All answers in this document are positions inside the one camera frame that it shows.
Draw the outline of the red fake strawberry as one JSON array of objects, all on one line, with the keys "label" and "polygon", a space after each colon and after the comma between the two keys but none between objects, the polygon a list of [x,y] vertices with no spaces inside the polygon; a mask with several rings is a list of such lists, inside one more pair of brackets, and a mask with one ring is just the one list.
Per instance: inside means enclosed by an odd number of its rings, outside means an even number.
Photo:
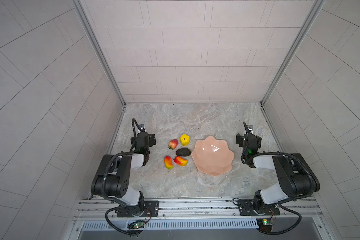
[{"label": "red fake strawberry", "polygon": [[178,146],[178,140],[173,139],[169,142],[169,149],[174,150]]}]

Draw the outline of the red yellow fake mango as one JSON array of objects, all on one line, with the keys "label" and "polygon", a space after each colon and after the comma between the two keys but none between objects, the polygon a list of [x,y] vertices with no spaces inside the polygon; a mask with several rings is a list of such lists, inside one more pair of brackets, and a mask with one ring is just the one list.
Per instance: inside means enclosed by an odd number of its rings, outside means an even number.
[{"label": "red yellow fake mango", "polygon": [[183,157],[176,156],[174,162],[179,166],[186,166],[188,164],[188,160],[184,159]]}]

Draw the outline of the yellow fake apple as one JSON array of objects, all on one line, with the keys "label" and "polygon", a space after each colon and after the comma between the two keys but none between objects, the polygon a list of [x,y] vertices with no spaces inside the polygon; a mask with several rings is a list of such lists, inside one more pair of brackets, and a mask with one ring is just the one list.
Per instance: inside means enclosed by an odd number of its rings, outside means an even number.
[{"label": "yellow fake apple", "polygon": [[183,146],[187,146],[190,143],[190,140],[191,140],[191,138],[187,134],[181,135],[181,144]]}]

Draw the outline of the dark fake avocado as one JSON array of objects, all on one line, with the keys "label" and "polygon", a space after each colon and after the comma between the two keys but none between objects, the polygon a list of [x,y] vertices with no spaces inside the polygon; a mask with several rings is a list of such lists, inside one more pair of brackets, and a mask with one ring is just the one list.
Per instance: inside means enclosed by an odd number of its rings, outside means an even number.
[{"label": "dark fake avocado", "polygon": [[191,155],[191,150],[188,148],[180,148],[176,151],[176,155],[180,157],[187,157]]}]

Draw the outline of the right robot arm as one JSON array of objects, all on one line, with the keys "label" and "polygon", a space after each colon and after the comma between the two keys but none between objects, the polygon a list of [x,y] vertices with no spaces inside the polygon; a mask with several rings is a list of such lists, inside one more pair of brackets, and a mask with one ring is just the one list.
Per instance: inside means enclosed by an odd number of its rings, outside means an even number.
[{"label": "right robot arm", "polygon": [[320,190],[320,182],[299,153],[259,153],[262,139],[251,132],[236,135],[236,144],[243,149],[242,163],[253,169],[276,172],[278,182],[258,190],[252,201],[237,200],[243,215],[279,214],[279,204],[310,197]]}]

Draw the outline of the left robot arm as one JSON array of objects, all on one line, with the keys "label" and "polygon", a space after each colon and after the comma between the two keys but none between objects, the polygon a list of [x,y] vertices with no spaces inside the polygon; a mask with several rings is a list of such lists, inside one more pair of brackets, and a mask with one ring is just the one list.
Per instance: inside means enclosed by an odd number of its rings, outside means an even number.
[{"label": "left robot arm", "polygon": [[131,138],[132,150],[115,155],[104,155],[91,184],[91,194],[117,203],[120,217],[146,217],[144,195],[130,184],[131,170],[145,166],[150,157],[150,147],[156,144],[156,136],[146,132]]}]

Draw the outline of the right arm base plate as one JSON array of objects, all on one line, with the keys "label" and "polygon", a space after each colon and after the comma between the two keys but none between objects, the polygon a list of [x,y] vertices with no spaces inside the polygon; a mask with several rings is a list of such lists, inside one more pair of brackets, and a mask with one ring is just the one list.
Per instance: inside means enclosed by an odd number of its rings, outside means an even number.
[{"label": "right arm base plate", "polygon": [[233,200],[234,205],[239,208],[241,216],[278,216],[280,215],[279,207],[275,204],[267,205],[261,199]]}]

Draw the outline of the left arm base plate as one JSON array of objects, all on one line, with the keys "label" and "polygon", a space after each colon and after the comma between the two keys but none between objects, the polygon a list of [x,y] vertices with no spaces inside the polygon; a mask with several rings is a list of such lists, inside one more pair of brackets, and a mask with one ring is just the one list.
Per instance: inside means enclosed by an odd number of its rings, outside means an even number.
[{"label": "left arm base plate", "polygon": [[157,217],[159,201],[140,201],[135,206],[123,206],[116,210],[118,218]]}]

